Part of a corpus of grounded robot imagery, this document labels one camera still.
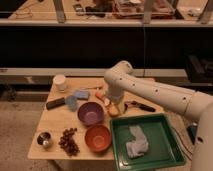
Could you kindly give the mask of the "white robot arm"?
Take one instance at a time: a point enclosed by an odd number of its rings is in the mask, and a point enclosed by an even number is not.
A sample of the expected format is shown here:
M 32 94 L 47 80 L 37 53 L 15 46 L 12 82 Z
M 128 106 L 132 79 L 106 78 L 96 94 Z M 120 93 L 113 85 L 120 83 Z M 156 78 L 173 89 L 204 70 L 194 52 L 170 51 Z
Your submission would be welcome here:
M 213 95 L 136 78 L 128 61 L 105 71 L 107 97 L 120 102 L 128 91 L 198 124 L 191 171 L 213 171 Z

